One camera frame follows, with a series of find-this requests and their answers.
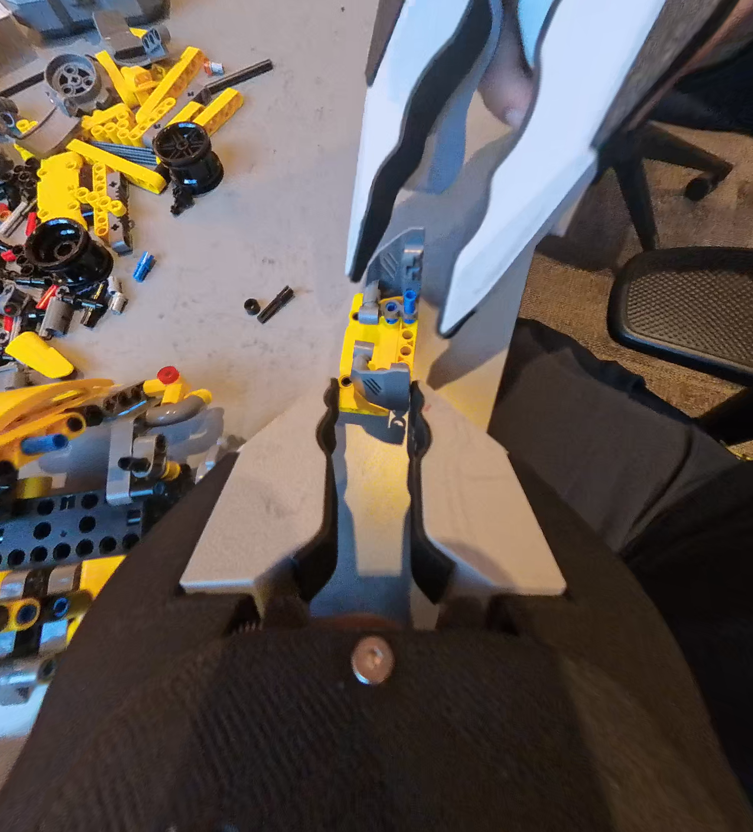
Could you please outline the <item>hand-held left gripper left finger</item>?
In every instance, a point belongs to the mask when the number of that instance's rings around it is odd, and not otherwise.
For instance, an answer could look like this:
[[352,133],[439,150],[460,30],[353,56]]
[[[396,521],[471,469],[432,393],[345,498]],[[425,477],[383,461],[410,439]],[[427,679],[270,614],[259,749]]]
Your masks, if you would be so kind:
[[242,446],[181,578],[187,593],[312,601],[327,585],[338,562],[338,417],[332,378]]

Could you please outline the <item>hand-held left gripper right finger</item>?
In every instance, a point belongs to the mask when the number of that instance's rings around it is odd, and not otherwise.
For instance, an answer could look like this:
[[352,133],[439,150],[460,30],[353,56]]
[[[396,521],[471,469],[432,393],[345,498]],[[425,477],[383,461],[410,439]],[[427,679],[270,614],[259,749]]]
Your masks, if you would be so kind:
[[561,597],[566,581],[509,455],[423,383],[409,411],[411,573],[433,604]]

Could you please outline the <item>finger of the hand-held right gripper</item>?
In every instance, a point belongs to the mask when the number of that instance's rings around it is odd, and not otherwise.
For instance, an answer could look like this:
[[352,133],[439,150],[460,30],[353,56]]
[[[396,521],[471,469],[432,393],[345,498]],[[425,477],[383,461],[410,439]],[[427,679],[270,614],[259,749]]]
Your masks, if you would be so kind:
[[519,255],[533,250],[565,202],[591,181],[596,134],[662,10],[653,1],[563,1],[535,45],[535,93],[484,200],[465,215],[438,320],[451,338]]
[[366,94],[346,274],[365,274],[401,190],[441,194],[465,159],[469,104],[495,54],[500,1],[381,1]]

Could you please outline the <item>grey and yellow brick assembly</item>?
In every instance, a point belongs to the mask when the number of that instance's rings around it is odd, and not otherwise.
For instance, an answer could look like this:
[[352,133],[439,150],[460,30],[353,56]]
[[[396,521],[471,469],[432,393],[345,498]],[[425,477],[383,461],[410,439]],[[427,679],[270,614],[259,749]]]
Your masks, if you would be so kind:
[[423,265],[424,229],[416,227],[382,246],[367,266],[340,357],[342,411],[377,416],[408,410]]

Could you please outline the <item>yellow frame brick with pins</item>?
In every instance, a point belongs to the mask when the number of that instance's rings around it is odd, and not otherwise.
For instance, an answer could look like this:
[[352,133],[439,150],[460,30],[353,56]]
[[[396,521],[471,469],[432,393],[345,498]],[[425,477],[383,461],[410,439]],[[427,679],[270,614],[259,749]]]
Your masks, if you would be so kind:
[[341,412],[386,416],[409,409],[418,323],[404,318],[404,306],[402,296],[354,295],[339,362]]

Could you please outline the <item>yellow black brick vehicle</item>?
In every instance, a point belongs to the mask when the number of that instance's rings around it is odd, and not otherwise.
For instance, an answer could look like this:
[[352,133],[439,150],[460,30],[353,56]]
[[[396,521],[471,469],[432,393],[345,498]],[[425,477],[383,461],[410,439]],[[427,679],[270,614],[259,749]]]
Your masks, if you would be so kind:
[[222,410],[177,370],[123,387],[0,392],[0,740],[34,723],[113,573],[227,453]]

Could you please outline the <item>grey desk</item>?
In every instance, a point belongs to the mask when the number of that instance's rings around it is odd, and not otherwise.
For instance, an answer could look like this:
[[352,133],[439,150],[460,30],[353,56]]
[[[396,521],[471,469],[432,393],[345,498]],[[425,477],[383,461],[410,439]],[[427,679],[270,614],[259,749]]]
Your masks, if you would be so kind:
[[[168,197],[133,197],[136,240],[156,255],[156,270],[134,289],[132,305],[98,335],[76,335],[63,352],[85,377],[139,382],[163,365],[209,389],[222,431],[248,439],[336,374],[355,287],[344,276],[351,192],[365,95],[366,40],[376,2],[181,2],[177,30],[230,60],[270,57],[271,74],[250,83],[248,113],[214,139],[225,180],[180,219]],[[267,301],[290,285],[296,299],[271,324],[242,311],[249,296]],[[401,564],[408,495],[405,450],[364,429],[345,431],[352,473],[377,484],[377,530],[365,533],[360,569],[384,580]],[[343,531],[336,584],[364,586]],[[26,740],[0,740],[0,785]]]

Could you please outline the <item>person's right hand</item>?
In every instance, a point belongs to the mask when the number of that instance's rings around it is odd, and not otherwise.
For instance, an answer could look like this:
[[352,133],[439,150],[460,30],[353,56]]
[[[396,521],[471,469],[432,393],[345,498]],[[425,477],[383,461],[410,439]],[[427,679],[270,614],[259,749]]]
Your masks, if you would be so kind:
[[501,36],[479,83],[486,109],[516,130],[522,125],[534,93],[534,79],[516,39]]

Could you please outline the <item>person's grey trousers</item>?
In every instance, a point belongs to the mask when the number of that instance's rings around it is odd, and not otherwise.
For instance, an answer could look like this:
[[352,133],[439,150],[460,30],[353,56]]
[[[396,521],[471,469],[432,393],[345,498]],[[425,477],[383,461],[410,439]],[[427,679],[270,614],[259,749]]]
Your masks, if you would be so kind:
[[489,433],[616,553],[740,463],[642,376],[527,318],[510,342]]

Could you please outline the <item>short black axle rod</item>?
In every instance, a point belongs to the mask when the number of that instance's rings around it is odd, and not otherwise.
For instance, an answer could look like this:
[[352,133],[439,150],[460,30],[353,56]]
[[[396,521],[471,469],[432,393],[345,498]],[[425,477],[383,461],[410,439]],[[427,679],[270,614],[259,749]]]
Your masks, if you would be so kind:
[[222,77],[216,78],[214,81],[210,81],[205,85],[204,91],[211,96],[215,96],[216,94],[225,91],[227,88],[234,88],[247,81],[266,75],[267,73],[272,72],[274,68],[275,65],[273,61],[265,59],[252,64],[249,67],[226,73]]

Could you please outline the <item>black axle pin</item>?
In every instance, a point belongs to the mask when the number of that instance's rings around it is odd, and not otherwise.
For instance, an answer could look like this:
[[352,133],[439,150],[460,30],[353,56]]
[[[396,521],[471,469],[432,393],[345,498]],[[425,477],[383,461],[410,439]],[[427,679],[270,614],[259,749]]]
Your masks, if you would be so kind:
[[284,308],[295,296],[295,291],[290,286],[285,286],[257,315],[260,324],[266,324],[274,315]]

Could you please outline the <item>black toy wheel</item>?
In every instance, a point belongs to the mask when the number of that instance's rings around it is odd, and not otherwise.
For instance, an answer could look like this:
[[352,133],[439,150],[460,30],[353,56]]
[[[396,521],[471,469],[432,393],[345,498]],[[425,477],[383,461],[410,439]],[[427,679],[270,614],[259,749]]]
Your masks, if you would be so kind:
[[192,195],[204,195],[220,185],[224,168],[206,130],[194,121],[171,123],[153,138],[153,151],[173,181]]

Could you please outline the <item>black office chair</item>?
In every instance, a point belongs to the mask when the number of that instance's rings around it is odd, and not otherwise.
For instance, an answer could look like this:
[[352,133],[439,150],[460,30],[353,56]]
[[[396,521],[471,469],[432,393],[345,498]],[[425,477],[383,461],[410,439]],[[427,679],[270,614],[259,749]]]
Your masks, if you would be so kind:
[[625,348],[740,385],[696,422],[726,445],[753,441],[753,249],[660,249],[646,160],[699,172],[684,191],[693,202],[733,170],[651,122],[618,133],[603,149],[600,171],[614,170],[642,246],[615,277],[607,329]]

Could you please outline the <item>long flat yellow beam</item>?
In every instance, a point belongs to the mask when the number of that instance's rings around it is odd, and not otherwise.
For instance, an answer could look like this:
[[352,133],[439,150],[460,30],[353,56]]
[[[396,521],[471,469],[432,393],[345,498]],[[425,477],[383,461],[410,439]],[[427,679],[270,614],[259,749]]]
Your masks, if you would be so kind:
[[187,47],[138,109],[135,115],[137,124],[143,125],[166,97],[176,99],[202,69],[204,61],[205,54],[200,48]]

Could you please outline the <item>yellow curved panel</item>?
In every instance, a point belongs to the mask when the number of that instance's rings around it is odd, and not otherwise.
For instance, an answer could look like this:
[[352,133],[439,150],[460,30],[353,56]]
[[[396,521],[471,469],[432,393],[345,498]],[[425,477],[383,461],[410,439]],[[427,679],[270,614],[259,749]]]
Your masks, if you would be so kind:
[[33,331],[23,331],[12,338],[4,353],[51,380],[64,380],[76,372],[63,354]]

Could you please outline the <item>grey curved panel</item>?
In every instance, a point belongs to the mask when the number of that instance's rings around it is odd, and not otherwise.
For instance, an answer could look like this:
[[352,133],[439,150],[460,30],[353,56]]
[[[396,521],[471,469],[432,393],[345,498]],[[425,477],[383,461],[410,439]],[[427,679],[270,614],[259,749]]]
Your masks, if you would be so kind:
[[92,19],[116,64],[145,67],[168,57],[171,35],[165,26],[150,26],[136,34],[123,15],[114,10],[97,11]]

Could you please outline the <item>long yellow holed liftarm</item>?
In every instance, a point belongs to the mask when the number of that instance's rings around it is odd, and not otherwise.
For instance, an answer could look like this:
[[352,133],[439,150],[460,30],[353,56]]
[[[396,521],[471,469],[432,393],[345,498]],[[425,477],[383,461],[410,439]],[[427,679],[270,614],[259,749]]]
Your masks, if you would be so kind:
[[102,164],[119,172],[132,184],[153,194],[161,194],[167,188],[167,180],[164,176],[147,168],[135,161],[130,161],[122,156],[111,153],[89,144],[82,140],[70,140],[66,145],[68,151],[75,152],[85,161],[92,164]]

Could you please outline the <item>grey remote controller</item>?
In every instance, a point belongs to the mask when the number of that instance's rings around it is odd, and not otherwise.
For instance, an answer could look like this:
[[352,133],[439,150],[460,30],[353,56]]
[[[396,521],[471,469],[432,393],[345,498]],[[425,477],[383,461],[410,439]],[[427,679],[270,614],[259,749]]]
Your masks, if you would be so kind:
[[97,13],[119,13],[130,26],[148,26],[169,14],[170,1],[4,1],[16,21],[41,38],[74,36],[95,28]]

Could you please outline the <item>black toothed wheel hub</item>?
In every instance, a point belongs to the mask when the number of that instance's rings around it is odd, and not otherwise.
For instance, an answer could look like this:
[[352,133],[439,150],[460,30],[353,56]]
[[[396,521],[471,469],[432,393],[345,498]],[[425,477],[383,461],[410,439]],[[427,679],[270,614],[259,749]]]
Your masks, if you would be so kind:
[[72,289],[111,276],[111,252],[93,240],[79,222],[67,217],[40,223],[28,236],[24,250],[33,266]]

